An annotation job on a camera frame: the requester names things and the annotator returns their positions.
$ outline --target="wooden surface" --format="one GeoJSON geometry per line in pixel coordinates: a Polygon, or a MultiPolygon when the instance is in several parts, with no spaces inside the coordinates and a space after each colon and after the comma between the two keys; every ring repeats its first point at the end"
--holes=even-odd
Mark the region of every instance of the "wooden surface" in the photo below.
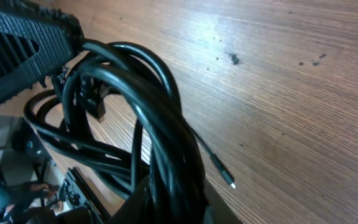
{"type": "MultiPolygon", "coordinates": [[[[136,42],[166,61],[185,118],[237,188],[202,152],[208,179],[243,222],[358,223],[358,1],[59,0],[55,7],[75,14],[87,38],[136,42]]],[[[133,113],[118,96],[106,106],[105,120],[91,121],[96,137],[129,150],[133,113]]],[[[144,146],[147,160],[148,140],[144,146]]],[[[62,169],[75,164],[53,156],[62,169]]],[[[114,213],[122,201],[94,183],[114,213]]]]}

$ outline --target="dark spot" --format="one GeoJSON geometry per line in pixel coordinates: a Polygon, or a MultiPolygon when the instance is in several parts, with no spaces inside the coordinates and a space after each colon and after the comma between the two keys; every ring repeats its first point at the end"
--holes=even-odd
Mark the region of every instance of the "dark spot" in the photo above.
{"type": "Polygon", "coordinates": [[[231,62],[233,62],[233,65],[238,65],[240,63],[240,59],[237,57],[237,54],[235,53],[227,53],[230,56],[231,62]]]}

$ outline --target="debris speck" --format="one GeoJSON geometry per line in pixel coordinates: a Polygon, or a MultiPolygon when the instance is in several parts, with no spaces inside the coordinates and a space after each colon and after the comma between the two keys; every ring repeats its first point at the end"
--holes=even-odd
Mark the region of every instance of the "debris speck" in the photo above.
{"type": "Polygon", "coordinates": [[[237,54],[235,53],[227,53],[227,54],[230,56],[233,65],[238,65],[240,63],[240,59],[237,57],[237,54]]]}

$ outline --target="cable bundle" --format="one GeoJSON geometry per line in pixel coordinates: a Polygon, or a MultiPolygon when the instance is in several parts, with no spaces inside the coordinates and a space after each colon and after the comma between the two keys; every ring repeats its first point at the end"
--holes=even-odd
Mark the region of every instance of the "cable bundle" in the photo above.
{"type": "Polygon", "coordinates": [[[144,202],[144,210],[153,212],[143,214],[149,221],[201,223],[208,202],[196,138],[233,187],[234,179],[182,116],[178,88],[167,65],[150,50],[128,42],[85,40],[83,50],[89,53],[70,70],[64,83],[52,77],[55,89],[39,93],[26,104],[27,122],[49,147],[93,168],[124,199],[149,175],[150,200],[144,202]],[[91,133],[87,102],[80,103],[80,99],[100,83],[109,87],[108,94],[121,94],[137,116],[132,153],[96,141],[91,133]],[[34,106],[50,96],[54,97],[35,114],[34,106]],[[59,103],[64,120],[56,128],[45,117],[59,103]],[[140,158],[143,128],[152,141],[150,165],[140,158]]]}

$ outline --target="person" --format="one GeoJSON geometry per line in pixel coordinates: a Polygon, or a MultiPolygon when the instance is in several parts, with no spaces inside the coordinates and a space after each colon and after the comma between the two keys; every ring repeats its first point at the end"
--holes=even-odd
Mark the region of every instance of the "person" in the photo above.
{"type": "Polygon", "coordinates": [[[39,182],[7,187],[0,166],[0,223],[28,209],[35,199],[50,198],[54,193],[48,184],[39,182]]]}

